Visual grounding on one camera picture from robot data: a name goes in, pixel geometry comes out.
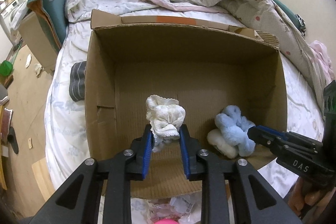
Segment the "person's right hand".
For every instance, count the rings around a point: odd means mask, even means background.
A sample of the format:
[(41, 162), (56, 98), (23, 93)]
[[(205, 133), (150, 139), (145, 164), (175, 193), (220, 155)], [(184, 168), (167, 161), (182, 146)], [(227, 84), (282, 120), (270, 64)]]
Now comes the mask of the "person's right hand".
[(302, 214), (305, 205), (312, 206), (314, 211), (307, 219), (306, 223), (314, 223), (326, 209), (331, 198), (335, 193), (335, 188), (332, 191), (323, 193), (321, 190), (315, 192), (307, 192), (303, 194), (304, 179), (299, 177), (294, 184), (292, 193), (290, 194), (288, 205), (291, 210), (299, 217)]

